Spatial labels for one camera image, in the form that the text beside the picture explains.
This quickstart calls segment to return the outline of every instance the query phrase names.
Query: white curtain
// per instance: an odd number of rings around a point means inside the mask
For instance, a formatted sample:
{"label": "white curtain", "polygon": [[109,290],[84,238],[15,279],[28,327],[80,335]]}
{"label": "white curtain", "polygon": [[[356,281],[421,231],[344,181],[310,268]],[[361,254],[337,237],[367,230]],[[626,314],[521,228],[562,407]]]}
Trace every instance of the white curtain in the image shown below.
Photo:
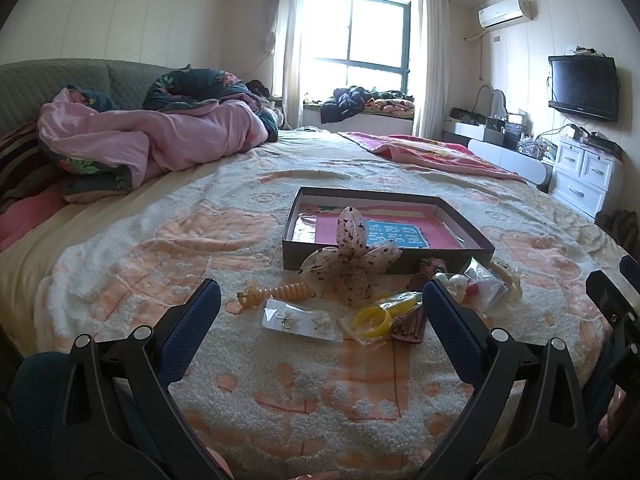
{"label": "white curtain", "polygon": [[264,9],[266,26],[264,36],[260,39],[260,43],[267,54],[273,54],[276,46],[276,25],[278,22],[279,7],[280,0],[269,0],[267,7]]}
{"label": "white curtain", "polygon": [[273,60],[273,94],[282,95],[282,111],[292,129],[302,126],[302,31],[305,0],[280,0]]}
{"label": "white curtain", "polygon": [[449,92],[449,0],[419,0],[420,51],[415,82],[414,136],[441,130]]}

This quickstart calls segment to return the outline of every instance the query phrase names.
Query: white drawer cabinet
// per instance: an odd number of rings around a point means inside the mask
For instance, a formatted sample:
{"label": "white drawer cabinet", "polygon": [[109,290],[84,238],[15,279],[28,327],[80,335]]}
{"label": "white drawer cabinet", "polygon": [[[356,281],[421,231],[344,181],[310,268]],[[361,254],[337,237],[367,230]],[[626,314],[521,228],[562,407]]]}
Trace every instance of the white drawer cabinet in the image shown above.
{"label": "white drawer cabinet", "polygon": [[615,208],[624,166],[614,156],[562,139],[549,194],[592,220],[602,209]]}
{"label": "white drawer cabinet", "polygon": [[556,157],[556,166],[569,173],[580,174],[584,150],[570,144],[561,143]]}

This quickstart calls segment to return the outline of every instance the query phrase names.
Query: pink blanket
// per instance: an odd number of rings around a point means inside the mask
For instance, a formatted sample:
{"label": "pink blanket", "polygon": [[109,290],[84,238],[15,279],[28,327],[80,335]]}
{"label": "pink blanket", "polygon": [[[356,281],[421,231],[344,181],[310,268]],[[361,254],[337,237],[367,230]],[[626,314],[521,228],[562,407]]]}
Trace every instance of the pink blanket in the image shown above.
{"label": "pink blanket", "polygon": [[66,205],[63,187],[58,182],[36,196],[18,200],[0,215],[0,253]]}
{"label": "pink blanket", "polygon": [[133,189],[169,171],[245,152],[267,140],[262,121],[242,101],[193,110],[98,113],[63,89],[42,107],[40,139],[55,153],[108,166],[126,165]]}
{"label": "pink blanket", "polygon": [[525,182],[517,174],[482,160],[461,144],[447,144],[446,142],[404,135],[379,137],[357,132],[341,133],[340,135],[345,139],[352,140],[368,152],[382,155],[395,162],[416,164],[424,168],[451,173],[494,176],[495,178],[510,178]]}

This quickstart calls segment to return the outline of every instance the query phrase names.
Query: window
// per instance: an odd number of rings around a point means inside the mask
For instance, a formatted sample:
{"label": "window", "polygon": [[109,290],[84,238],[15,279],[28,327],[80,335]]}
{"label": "window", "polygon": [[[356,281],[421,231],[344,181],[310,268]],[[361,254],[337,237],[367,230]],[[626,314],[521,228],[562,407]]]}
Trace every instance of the window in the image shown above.
{"label": "window", "polygon": [[306,0],[303,92],[326,100],[336,88],[406,92],[410,4]]}

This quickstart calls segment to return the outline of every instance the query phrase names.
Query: white wall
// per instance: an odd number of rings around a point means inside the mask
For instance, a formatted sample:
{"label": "white wall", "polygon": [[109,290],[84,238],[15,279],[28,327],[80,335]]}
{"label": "white wall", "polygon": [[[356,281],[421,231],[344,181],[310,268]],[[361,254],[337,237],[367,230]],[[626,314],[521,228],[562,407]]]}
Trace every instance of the white wall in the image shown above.
{"label": "white wall", "polygon": [[[501,0],[491,0],[489,4]],[[640,212],[640,32],[620,0],[532,0],[538,15],[529,23],[490,32],[484,37],[484,82],[504,91],[507,108],[527,111],[533,132],[540,134],[572,122],[548,107],[546,78],[548,56],[562,56],[570,44],[578,44],[616,60],[622,88],[617,123],[588,123],[625,150],[625,184],[618,206]],[[478,12],[472,17],[479,30]],[[479,43],[474,45],[468,104],[472,106],[478,81]],[[576,123],[584,123],[575,118]]]}
{"label": "white wall", "polygon": [[220,68],[245,81],[258,79],[271,89],[273,56],[260,40],[266,31],[269,0],[228,0],[225,6]]}
{"label": "white wall", "polygon": [[453,107],[468,106],[469,76],[473,70],[474,47],[464,43],[462,37],[473,26],[471,13],[460,4],[460,0],[449,2],[449,96],[446,114]]}
{"label": "white wall", "polygon": [[87,57],[180,67],[220,62],[223,0],[20,0],[0,63]]}

